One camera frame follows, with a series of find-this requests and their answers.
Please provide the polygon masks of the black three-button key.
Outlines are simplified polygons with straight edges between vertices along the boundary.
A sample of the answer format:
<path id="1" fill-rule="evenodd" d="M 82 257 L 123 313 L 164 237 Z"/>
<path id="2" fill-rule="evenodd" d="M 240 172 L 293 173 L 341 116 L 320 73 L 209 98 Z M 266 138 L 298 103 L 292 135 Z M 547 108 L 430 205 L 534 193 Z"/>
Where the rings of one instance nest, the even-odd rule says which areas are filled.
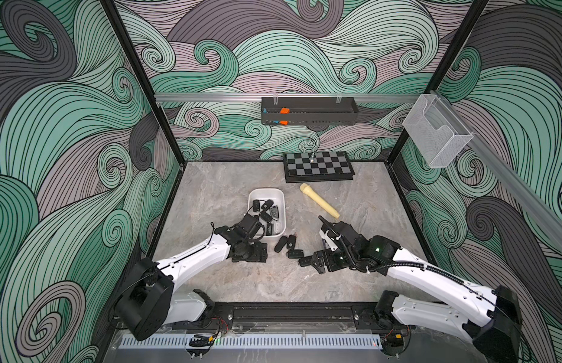
<path id="1" fill-rule="evenodd" d="M 300 267 L 308 267 L 312 265 L 312 261 L 313 261 L 313 257 L 309 256 L 309 257 L 302 257 L 300 258 L 297 263 L 299 264 Z"/>
<path id="2" fill-rule="evenodd" d="M 302 250 L 288 250 L 286 253 L 287 257 L 292 260 L 299 260 L 304 258 L 304 252 Z"/>

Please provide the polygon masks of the black flip key with ring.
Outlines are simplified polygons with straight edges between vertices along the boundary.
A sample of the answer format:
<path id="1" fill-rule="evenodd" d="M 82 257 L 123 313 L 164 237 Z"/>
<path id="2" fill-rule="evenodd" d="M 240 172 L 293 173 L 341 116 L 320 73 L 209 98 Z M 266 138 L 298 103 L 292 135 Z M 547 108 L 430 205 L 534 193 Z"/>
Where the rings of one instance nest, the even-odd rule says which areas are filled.
<path id="1" fill-rule="evenodd" d="M 273 222 L 273 217 L 268 212 L 260 212 L 259 218 L 262 219 L 267 224 Z"/>

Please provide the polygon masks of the black VW flip key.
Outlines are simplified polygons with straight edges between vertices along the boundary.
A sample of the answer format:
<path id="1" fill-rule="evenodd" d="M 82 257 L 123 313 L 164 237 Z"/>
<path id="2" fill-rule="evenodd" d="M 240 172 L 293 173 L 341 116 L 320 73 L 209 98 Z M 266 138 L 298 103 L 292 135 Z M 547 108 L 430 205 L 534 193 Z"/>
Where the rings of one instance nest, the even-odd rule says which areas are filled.
<path id="1" fill-rule="evenodd" d="M 290 236 L 288 236 L 288 240 L 287 240 L 287 244 L 286 247 L 288 250 L 294 250 L 295 246 L 296 246 L 296 241 L 297 238 L 295 235 L 291 234 Z"/>

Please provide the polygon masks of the black plain key fob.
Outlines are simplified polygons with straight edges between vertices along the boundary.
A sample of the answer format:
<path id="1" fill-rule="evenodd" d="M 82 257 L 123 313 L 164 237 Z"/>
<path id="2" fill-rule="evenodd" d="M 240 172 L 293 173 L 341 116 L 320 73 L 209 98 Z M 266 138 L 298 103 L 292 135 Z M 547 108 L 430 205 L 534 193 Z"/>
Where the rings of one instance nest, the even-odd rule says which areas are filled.
<path id="1" fill-rule="evenodd" d="M 285 246 L 287 245 L 287 243 L 288 243 L 288 237 L 287 237 L 287 236 L 282 236 L 282 237 L 278 240 L 276 246 L 274 247 L 274 251 L 275 251 L 276 253 L 280 253 L 280 252 L 285 248 Z"/>

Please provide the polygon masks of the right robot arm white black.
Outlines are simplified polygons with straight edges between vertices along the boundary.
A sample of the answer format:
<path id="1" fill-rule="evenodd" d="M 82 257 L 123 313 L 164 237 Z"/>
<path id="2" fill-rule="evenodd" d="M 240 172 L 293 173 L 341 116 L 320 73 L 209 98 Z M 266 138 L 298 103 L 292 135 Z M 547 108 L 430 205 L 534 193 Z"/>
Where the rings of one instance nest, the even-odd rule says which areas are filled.
<path id="1" fill-rule="evenodd" d="M 352 269 L 380 273 L 417 287 L 436 298 L 425 302 L 399 293 L 383 293 L 383 312 L 400 325 L 415 325 L 472 343 L 488 360 L 517 362 L 522 342 L 518 296 L 459 278 L 417 257 L 397 242 L 376 235 L 350 240 L 345 234 L 321 231 L 324 250 L 312 257 L 318 273 Z"/>

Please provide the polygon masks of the silver black BMW key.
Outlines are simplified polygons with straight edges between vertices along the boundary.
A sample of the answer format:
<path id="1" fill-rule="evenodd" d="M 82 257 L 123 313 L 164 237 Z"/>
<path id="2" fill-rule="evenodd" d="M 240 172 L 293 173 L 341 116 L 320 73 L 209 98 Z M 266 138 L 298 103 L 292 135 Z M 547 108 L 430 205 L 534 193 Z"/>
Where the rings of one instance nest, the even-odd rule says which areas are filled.
<path id="1" fill-rule="evenodd" d="M 277 206 L 272 206 L 269 209 L 269 214 L 271 215 L 271 217 L 275 220 L 279 219 L 279 208 Z"/>

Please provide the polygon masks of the black VW key fob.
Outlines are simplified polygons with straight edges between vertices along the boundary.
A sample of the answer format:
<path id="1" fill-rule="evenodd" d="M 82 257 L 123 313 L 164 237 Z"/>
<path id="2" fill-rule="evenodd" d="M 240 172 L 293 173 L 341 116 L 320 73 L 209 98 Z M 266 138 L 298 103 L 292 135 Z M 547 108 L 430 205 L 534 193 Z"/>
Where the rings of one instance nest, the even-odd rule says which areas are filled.
<path id="1" fill-rule="evenodd" d="M 259 200 L 252 201 L 252 211 L 258 213 L 261 210 L 261 202 Z"/>

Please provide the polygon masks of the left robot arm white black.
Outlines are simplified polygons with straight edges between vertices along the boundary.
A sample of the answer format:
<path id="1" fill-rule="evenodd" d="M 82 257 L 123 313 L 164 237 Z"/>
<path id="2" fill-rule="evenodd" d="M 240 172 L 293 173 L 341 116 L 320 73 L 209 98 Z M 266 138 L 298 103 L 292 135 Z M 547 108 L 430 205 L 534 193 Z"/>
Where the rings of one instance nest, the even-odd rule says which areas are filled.
<path id="1" fill-rule="evenodd" d="M 252 240 L 238 227 L 213 228 L 209 238 L 175 256 L 140 260 L 131 270 L 112 307 L 112 316 L 139 341 L 164 325 L 196 322 L 209 306 L 201 291 L 176 291 L 205 269 L 227 260 L 265 263 L 268 245 Z"/>

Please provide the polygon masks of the white plastic storage box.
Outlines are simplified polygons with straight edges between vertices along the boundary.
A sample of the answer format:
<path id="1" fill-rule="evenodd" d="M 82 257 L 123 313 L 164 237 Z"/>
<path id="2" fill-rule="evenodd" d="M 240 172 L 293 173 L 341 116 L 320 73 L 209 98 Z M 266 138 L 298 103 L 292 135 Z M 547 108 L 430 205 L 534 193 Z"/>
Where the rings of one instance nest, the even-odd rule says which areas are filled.
<path id="1" fill-rule="evenodd" d="M 253 200 L 259 200 L 261 202 L 261 207 L 263 206 L 264 202 L 267 200 L 273 200 L 273 205 L 277 206 L 279 208 L 279 219 L 278 220 L 273 220 L 272 223 L 274 222 L 280 222 L 282 225 L 282 230 L 279 234 L 274 234 L 273 236 L 265 236 L 263 237 L 262 241 L 263 242 L 277 242 L 284 234 L 285 234 L 285 230 L 286 230 L 286 212 L 285 212 L 285 195 L 284 193 L 277 188 L 258 188 L 253 190 L 250 194 L 249 194 L 249 199 L 248 199 L 248 206 L 249 206 L 249 210 L 248 213 L 252 216 L 256 216 L 258 217 L 258 219 L 260 220 L 260 222 L 262 223 L 262 225 L 264 226 L 265 230 L 266 230 L 266 222 L 264 222 L 262 219 L 259 218 L 259 213 L 260 212 L 268 212 L 267 211 L 262 211 L 260 210 L 258 213 L 254 213 L 252 211 L 252 201 Z"/>

